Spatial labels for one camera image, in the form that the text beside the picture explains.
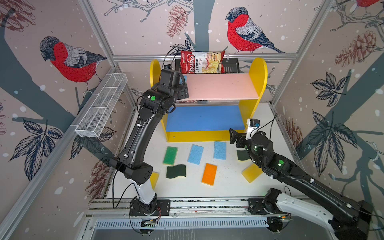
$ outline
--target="pink shelf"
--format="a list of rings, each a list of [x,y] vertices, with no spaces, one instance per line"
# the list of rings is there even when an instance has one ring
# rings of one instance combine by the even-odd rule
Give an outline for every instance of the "pink shelf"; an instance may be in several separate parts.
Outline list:
[[[259,96],[247,73],[187,74],[185,100],[242,100]]]

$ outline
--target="toy shelf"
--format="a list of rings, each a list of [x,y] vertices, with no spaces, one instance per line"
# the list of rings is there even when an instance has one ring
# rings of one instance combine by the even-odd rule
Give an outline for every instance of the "toy shelf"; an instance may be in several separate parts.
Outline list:
[[[159,82],[161,67],[152,60],[151,87]],[[267,66],[256,58],[249,73],[188,74],[185,100],[239,100],[229,106],[183,106],[166,114],[161,124],[167,142],[229,141],[229,128],[245,132],[267,83]]]

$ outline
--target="black basket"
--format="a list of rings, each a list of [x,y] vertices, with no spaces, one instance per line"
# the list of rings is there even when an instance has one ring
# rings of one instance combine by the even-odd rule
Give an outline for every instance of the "black basket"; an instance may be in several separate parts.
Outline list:
[[[175,70],[181,72],[180,58],[175,58]],[[239,68],[239,59],[238,58],[229,58],[228,61],[226,58],[223,58],[222,65],[224,67],[225,73],[240,73]]]

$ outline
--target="bird head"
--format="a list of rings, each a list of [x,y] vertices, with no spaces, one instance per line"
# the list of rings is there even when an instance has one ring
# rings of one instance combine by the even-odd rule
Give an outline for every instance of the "bird head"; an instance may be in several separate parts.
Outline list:
[[[229,20],[229,22],[233,23],[235,19],[240,15],[248,15],[248,11],[245,7],[235,7],[232,8],[229,13],[227,14],[226,20]]]
[[[53,36],[48,36],[41,41],[40,51],[41,51],[41,55],[42,55],[44,61],[46,61],[48,59],[51,61],[56,60],[53,48],[59,42],[60,41]]]

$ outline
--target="red chip bag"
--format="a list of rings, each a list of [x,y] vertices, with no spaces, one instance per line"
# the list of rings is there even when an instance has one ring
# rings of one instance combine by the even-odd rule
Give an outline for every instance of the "red chip bag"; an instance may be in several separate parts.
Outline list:
[[[181,73],[224,73],[222,66],[224,52],[181,51]]]

